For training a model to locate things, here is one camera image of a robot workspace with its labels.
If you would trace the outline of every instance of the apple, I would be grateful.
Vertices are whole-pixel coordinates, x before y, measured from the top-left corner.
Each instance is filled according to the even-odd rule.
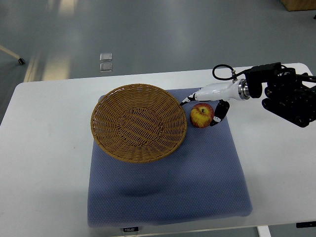
[[[207,103],[199,103],[193,106],[190,113],[190,121],[195,127],[207,127],[214,118],[214,110]]]

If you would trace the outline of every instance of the floor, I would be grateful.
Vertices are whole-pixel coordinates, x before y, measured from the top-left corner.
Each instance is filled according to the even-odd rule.
[[[0,0],[0,122],[21,82],[304,63],[316,75],[316,11],[279,0]],[[113,71],[100,72],[100,53]],[[316,236],[316,228],[270,226],[272,237]],[[178,234],[256,237],[256,228]]]

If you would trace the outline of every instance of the wooden box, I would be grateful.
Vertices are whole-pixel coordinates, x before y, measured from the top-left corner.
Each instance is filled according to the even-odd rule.
[[[288,11],[316,10],[316,0],[281,0]]]

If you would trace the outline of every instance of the foam pad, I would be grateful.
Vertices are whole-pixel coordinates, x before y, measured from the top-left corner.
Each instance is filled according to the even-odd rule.
[[[179,101],[198,88],[170,90]],[[247,216],[252,206],[227,119],[188,130],[171,155],[146,164],[117,160],[94,142],[88,193],[90,227],[173,224]],[[215,109],[218,101],[209,102]]]

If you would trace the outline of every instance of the black cable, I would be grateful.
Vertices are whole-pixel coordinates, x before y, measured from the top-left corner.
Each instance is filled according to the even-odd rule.
[[[215,75],[215,70],[216,70],[217,68],[219,68],[219,67],[229,68],[232,72],[234,71],[234,69],[233,69],[231,66],[227,65],[227,64],[219,64],[219,65],[216,65],[216,66],[213,68],[213,70],[212,70],[212,74],[213,74],[213,77],[214,77],[215,79],[218,79],[218,80],[232,80],[232,79],[235,79],[235,78],[239,77],[240,75],[244,74],[245,72],[247,72],[247,71],[249,70],[249,69],[246,69],[246,70],[244,70],[244,71],[242,71],[242,72],[240,72],[240,73],[238,73],[238,74],[235,74],[235,75],[231,76],[230,78],[219,78],[218,76]]]
[[[299,76],[302,79],[302,81],[316,83],[316,76],[298,75],[298,74],[297,74],[297,76]]]

